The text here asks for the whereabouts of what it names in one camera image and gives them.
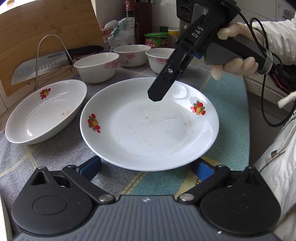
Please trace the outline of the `right gloved hand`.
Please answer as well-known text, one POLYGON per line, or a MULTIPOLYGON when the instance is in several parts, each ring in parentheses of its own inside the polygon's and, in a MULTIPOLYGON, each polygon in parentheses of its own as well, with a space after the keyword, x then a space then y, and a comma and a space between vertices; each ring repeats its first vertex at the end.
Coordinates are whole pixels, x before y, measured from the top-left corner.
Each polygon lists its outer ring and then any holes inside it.
MULTIPOLYGON (((230 24, 226 28, 222 28, 217 36, 221 40, 226 40, 228 37, 235 37, 236 35, 243 35, 254 41, 250 29, 243 23, 230 24)), ((215 80, 219 80, 222 76, 222 72, 233 73, 235 75, 249 76, 253 75, 258 69, 258 63, 255 62, 253 57, 248 57, 245 60, 240 58, 233 59, 225 65, 212 65, 212 77, 215 80)))

